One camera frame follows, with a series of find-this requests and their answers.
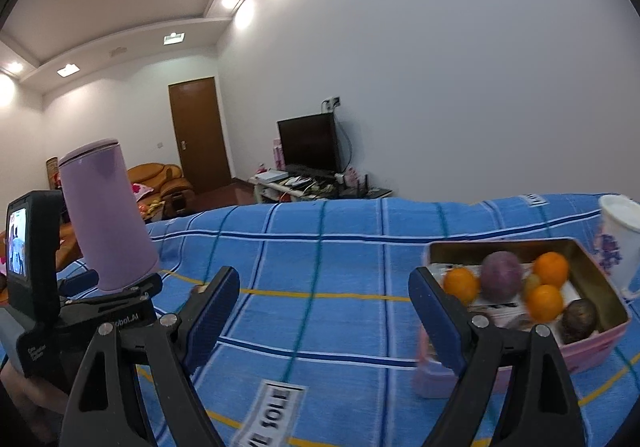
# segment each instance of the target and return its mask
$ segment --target silver screw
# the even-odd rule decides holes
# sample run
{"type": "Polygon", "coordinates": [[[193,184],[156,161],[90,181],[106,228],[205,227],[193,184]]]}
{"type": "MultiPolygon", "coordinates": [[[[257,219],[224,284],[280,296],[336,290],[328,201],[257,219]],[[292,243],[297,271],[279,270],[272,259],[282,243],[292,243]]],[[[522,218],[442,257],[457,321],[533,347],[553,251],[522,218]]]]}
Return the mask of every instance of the silver screw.
{"type": "Polygon", "coordinates": [[[476,328],[486,328],[489,325],[489,319],[484,315],[474,315],[471,324],[476,328]]]}
{"type": "Polygon", "coordinates": [[[544,324],[538,324],[536,326],[536,333],[541,337],[548,337],[551,334],[551,330],[549,329],[548,326],[545,326],[544,324]]]}
{"type": "Polygon", "coordinates": [[[100,335],[109,335],[113,331],[113,324],[110,322],[103,322],[98,326],[98,333],[100,335]]]}
{"type": "Polygon", "coordinates": [[[167,328],[170,328],[178,321],[178,316],[175,313],[167,313],[160,318],[160,324],[167,328]]]}

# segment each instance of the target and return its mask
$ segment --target purple ball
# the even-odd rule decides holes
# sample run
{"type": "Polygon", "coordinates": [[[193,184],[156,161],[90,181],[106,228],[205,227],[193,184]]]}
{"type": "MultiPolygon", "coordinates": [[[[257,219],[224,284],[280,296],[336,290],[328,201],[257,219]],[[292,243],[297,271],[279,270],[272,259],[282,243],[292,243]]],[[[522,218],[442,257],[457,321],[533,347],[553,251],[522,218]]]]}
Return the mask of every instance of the purple ball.
{"type": "Polygon", "coordinates": [[[522,275],[522,265],[514,253],[491,253],[480,267],[482,295],[493,303],[510,301],[522,289],[522,275]]]}

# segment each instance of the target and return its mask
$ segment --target purple tumbler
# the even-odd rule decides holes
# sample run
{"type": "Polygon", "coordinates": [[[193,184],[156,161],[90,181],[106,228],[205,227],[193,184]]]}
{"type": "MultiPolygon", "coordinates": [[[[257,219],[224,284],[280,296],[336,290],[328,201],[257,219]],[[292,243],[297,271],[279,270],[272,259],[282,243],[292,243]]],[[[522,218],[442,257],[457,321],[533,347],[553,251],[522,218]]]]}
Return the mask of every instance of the purple tumbler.
{"type": "Polygon", "coordinates": [[[87,267],[98,272],[106,293],[131,286],[158,269],[133,197],[117,140],[100,140],[60,160],[66,208],[87,267]]]}

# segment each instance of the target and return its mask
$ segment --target device screen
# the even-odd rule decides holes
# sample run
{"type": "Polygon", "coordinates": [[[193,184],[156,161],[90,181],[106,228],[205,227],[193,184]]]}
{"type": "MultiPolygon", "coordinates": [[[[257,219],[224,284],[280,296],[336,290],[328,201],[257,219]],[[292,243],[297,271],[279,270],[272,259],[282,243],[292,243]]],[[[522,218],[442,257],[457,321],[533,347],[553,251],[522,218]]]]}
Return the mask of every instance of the device screen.
{"type": "Polygon", "coordinates": [[[19,208],[9,216],[9,235],[6,236],[7,270],[27,277],[24,242],[27,233],[27,209],[19,208]]]}

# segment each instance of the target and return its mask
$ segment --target blue plaid blanket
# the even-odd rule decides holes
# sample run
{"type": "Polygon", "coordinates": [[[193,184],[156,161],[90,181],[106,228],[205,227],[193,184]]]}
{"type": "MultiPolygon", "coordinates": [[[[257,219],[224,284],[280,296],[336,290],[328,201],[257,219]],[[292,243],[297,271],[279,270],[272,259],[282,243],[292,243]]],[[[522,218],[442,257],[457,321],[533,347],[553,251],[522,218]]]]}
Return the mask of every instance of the blue plaid blanket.
{"type": "MultiPolygon", "coordinates": [[[[421,445],[443,410],[412,390],[418,318],[408,274],[441,239],[572,236],[588,250],[599,194],[549,194],[481,202],[388,198],[227,207],[149,226],[164,289],[158,314],[177,311],[194,284],[223,265],[242,291],[194,387],[228,444],[264,379],[306,387],[290,445],[421,445]]],[[[72,275],[82,262],[68,267],[72,275]]],[[[588,445],[612,437],[639,395],[640,324],[607,361],[574,375],[588,445]]],[[[140,367],[161,446],[173,444],[150,373],[140,367]]],[[[504,397],[494,395],[474,447],[488,445],[504,397]]]]}

